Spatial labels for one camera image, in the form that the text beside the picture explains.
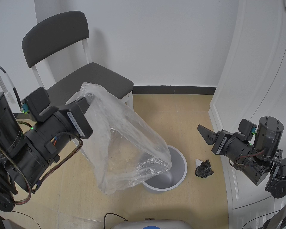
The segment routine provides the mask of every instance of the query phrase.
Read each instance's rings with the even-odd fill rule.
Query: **chair backrest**
[[[57,51],[89,37],[83,12],[69,11],[49,17],[24,37],[22,49],[29,68]]]

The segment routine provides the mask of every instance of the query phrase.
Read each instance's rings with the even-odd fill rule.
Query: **crumpled black plastic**
[[[212,171],[212,167],[210,165],[210,161],[206,160],[202,162],[200,166],[196,168],[195,175],[201,178],[207,178],[212,175],[214,172]]]

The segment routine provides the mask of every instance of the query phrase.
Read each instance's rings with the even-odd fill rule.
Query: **clear plastic bag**
[[[83,151],[105,194],[142,183],[172,167],[164,139],[118,98],[98,84],[83,83],[67,102],[86,97],[93,134]]]

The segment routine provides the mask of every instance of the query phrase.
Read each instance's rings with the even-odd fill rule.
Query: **round bin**
[[[143,182],[149,192],[162,193],[178,187],[186,177],[187,161],[183,154],[173,146],[168,145],[172,168],[162,174],[154,176]]]

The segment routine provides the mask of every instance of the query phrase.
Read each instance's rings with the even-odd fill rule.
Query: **chair seat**
[[[47,90],[51,105],[64,105],[74,93],[80,90],[83,82],[99,84],[118,99],[122,99],[133,90],[133,82],[129,79],[99,64],[89,63]]]

